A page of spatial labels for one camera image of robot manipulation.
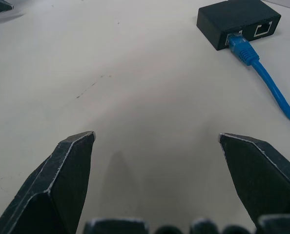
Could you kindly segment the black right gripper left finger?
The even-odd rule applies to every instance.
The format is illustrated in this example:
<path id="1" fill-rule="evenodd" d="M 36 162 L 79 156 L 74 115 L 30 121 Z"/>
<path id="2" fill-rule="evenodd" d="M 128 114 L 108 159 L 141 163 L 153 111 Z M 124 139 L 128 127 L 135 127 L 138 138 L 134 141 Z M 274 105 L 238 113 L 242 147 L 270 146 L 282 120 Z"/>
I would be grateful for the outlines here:
<path id="1" fill-rule="evenodd" d="M 88 131 L 59 142 L 1 215 L 0 234 L 75 234 L 95 139 L 95 133 Z"/>

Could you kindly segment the black network adapter box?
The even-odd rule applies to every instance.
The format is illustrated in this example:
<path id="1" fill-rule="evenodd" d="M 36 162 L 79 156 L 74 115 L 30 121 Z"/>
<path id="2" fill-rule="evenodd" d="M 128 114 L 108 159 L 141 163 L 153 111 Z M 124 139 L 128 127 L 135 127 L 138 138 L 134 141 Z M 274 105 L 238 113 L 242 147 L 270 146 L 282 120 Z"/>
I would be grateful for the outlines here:
<path id="1" fill-rule="evenodd" d="M 274 34 L 281 15 L 261 0 L 226 0 L 199 8 L 197 28 L 217 50 L 228 47 L 228 36 L 253 41 Z"/>

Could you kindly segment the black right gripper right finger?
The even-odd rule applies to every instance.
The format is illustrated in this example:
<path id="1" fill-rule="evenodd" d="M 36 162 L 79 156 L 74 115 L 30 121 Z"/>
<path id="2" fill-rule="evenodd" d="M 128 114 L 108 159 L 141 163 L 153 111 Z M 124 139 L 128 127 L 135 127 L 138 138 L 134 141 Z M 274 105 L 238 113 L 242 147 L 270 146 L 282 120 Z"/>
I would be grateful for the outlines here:
<path id="1" fill-rule="evenodd" d="M 218 141 L 255 234 L 290 234 L 290 162 L 266 141 L 228 133 Z"/>

